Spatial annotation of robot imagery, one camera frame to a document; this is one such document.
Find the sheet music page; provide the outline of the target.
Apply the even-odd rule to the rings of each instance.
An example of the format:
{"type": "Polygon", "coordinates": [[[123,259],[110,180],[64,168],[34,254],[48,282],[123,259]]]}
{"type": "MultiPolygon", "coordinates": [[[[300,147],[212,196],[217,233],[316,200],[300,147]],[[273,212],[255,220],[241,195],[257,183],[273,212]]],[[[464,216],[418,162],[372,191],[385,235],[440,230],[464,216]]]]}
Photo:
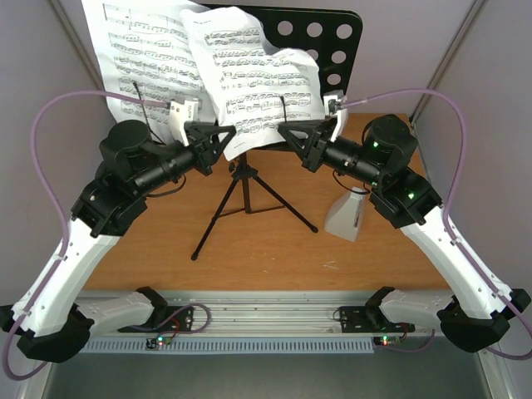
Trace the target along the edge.
{"type": "Polygon", "coordinates": [[[276,49],[261,22],[237,7],[183,10],[180,18],[218,123],[236,129],[227,160],[282,141],[281,122],[324,118],[318,65],[307,52],[276,49]]]}

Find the white metronome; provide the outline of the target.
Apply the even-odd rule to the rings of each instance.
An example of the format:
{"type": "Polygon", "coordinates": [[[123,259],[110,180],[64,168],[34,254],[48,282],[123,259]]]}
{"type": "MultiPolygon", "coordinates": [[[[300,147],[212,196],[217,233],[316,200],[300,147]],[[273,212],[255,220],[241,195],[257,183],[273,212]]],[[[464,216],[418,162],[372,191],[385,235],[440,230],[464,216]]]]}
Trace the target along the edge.
{"type": "Polygon", "coordinates": [[[329,208],[324,221],[327,233],[355,242],[361,231],[366,195],[352,187],[329,208]]]}

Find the black tripod music stand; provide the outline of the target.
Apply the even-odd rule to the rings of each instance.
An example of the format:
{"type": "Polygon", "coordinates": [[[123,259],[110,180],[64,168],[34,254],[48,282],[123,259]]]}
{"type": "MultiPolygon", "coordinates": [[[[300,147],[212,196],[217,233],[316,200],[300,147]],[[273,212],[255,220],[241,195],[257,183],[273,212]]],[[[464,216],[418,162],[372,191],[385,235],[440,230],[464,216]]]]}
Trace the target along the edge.
{"type": "MultiPolygon", "coordinates": [[[[362,35],[362,19],[357,13],[260,6],[238,8],[261,22],[264,34],[273,47],[278,50],[284,48],[304,50],[315,60],[318,65],[322,100],[325,93],[334,90],[343,90],[346,95],[362,35]]],[[[285,147],[286,143],[282,139],[278,143],[254,149],[283,150],[285,147]]],[[[229,169],[233,181],[211,221],[215,223],[219,218],[226,215],[224,207],[238,185],[243,188],[243,212],[253,213],[249,198],[250,180],[254,180],[268,191],[279,201],[281,207],[288,209],[297,218],[300,218],[302,215],[267,185],[259,177],[258,171],[249,165],[247,153],[248,151],[230,161],[229,169]]]]}

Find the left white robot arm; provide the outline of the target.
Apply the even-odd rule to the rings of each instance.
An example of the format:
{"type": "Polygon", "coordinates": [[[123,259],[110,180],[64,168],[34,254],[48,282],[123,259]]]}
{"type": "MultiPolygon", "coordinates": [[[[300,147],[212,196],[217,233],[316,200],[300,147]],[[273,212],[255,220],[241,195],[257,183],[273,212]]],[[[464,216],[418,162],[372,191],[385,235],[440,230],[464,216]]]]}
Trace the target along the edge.
{"type": "Polygon", "coordinates": [[[61,363],[97,336],[159,332],[172,319],[170,306],[152,288],[92,305],[79,292],[107,252],[147,209],[146,199],[190,170],[210,175],[235,136],[234,126],[188,122],[189,143],[157,145],[146,123],[114,125],[100,143],[95,178],[71,209],[61,241],[25,298],[1,308],[1,328],[18,335],[17,348],[32,360],[61,363]]]}

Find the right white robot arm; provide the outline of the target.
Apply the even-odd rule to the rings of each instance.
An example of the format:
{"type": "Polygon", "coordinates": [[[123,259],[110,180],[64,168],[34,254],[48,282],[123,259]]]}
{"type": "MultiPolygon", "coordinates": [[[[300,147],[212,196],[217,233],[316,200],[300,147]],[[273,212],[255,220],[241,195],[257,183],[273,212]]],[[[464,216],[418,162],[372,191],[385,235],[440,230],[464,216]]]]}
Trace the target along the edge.
{"type": "Polygon", "coordinates": [[[367,124],[360,144],[333,137],[339,125],[337,118],[282,122],[278,133],[305,169],[326,165],[370,185],[374,209],[416,244],[452,291],[438,297],[380,288],[365,304],[372,329],[381,333],[392,323],[439,329],[465,352],[497,343],[531,298],[486,267],[452,225],[435,189],[410,168],[417,140],[408,125],[392,114],[380,116],[367,124]]]}

